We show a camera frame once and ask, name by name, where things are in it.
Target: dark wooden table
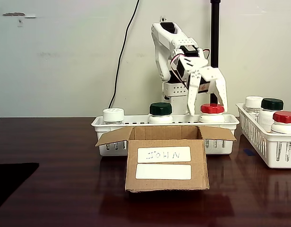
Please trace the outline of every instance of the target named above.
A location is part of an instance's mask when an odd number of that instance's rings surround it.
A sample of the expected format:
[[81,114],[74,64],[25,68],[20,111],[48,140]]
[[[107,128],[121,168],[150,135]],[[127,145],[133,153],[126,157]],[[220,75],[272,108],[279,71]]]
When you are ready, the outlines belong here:
[[291,226],[291,170],[268,169],[239,129],[231,155],[207,158],[210,190],[128,194],[126,158],[99,155],[92,120],[0,118],[0,164],[39,163],[0,227]]

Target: bottle cap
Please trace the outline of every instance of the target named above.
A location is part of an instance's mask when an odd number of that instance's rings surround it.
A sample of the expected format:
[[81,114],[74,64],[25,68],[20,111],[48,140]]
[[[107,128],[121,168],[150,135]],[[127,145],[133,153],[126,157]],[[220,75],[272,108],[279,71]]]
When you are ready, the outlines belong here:
[[172,105],[170,103],[152,103],[150,105],[150,114],[153,116],[165,116],[172,113]]
[[204,114],[220,114],[224,112],[223,105],[220,104],[203,104],[201,106],[201,112]]
[[121,108],[110,108],[103,110],[103,121],[121,122],[125,118],[125,112]]
[[248,96],[245,99],[245,106],[249,108],[261,108],[261,102],[263,97],[260,96]]
[[273,115],[273,119],[276,122],[289,124],[291,123],[291,112],[290,111],[275,112]]
[[264,98],[261,107],[266,110],[282,110],[284,103],[281,99]]

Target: dark green cap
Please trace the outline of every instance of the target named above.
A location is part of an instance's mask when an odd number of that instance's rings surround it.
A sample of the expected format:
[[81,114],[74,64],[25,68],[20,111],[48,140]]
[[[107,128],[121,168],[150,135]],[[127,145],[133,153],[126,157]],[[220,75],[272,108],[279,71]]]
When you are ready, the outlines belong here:
[[152,103],[150,105],[150,114],[154,116],[170,115],[172,105],[170,103]]
[[261,103],[261,107],[266,110],[283,110],[284,103],[281,99],[276,98],[264,98]]

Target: bottle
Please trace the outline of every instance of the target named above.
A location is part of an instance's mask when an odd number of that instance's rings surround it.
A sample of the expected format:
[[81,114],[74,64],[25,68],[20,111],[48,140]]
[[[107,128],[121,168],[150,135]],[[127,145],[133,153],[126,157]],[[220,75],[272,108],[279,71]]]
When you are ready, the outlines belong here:
[[171,124],[173,123],[172,105],[170,103],[152,103],[150,105],[150,124]]
[[[225,118],[222,115],[224,113],[224,107],[219,104],[203,104],[200,107],[201,112],[203,113],[199,117],[199,122],[202,123],[223,123]],[[213,148],[217,148],[217,140],[205,140],[205,148],[210,147],[210,143],[213,143]],[[222,141],[222,148],[225,147],[225,141]]]
[[219,104],[203,104],[200,108],[203,115],[200,116],[199,122],[202,123],[223,123],[225,118],[224,107]]
[[248,96],[245,99],[245,111],[258,122],[259,113],[261,110],[261,102],[263,97],[260,96]]
[[[291,112],[290,111],[278,111],[274,113],[273,116],[274,123],[271,127],[273,134],[291,134]],[[286,143],[283,147],[285,150],[285,160],[286,162],[290,159],[291,154],[291,142],[277,142],[276,160],[280,161],[280,155],[282,152],[282,145]]]
[[274,123],[271,127],[272,133],[291,134],[291,112],[278,111],[273,116]]
[[121,108],[109,108],[103,110],[103,121],[105,124],[122,124],[125,112]]
[[[125,118],[125,112],[121,108],[109,108],[103,110],[104,124],[122,124]],[[127,142],[122,142],[122,148],[127,148]],[[110,150],[110,144],[106,144],[106,149]],[[118,150],[118,143],[114,143],[114,149]]]
[[274,123],[273,115],[275,112],[283,110],[284,103],[281,99],[264,98],[261,103],[258,123],[266,132],[271,131],[272,124]]

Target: blank white label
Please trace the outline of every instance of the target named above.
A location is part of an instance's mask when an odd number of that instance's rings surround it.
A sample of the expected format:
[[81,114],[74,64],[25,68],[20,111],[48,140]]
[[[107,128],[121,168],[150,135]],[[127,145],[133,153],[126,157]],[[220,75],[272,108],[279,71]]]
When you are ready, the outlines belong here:
[[138,148],[138,163],[190,162],[190,147]]
[[136,179],[190,180],[191,165],[137,164]]

